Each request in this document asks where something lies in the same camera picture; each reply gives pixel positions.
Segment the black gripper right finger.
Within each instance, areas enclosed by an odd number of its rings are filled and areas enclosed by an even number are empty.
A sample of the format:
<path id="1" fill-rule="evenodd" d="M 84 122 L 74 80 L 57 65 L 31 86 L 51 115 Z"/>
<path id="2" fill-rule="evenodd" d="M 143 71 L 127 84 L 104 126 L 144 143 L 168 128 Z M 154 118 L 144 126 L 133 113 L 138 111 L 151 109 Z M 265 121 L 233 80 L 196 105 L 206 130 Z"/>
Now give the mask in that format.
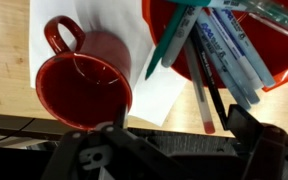
<path id="1" fill-rule="evenodd" d="M 249 152 L 242 180 L 281 180 L 287 133 L 273 125 L 263 125 L 243 107 L 229 107 L 227 127 Z"/>

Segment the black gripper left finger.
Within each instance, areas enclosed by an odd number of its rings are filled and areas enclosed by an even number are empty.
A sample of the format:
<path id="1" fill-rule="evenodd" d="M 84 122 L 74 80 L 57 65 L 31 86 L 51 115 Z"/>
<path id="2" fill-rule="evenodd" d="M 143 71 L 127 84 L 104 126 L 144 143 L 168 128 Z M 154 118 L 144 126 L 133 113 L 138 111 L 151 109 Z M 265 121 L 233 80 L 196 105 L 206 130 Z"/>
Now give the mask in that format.
<path id="1" fill-rule="evenodd" d="M 100 124 L 91 133 L 65 134 L 42 180 L 98 179 L 102 169 L 115 180 L 183 180 L 181 165 L 125 130 L 125 120 L 122 105 L 109 124 Z"/>

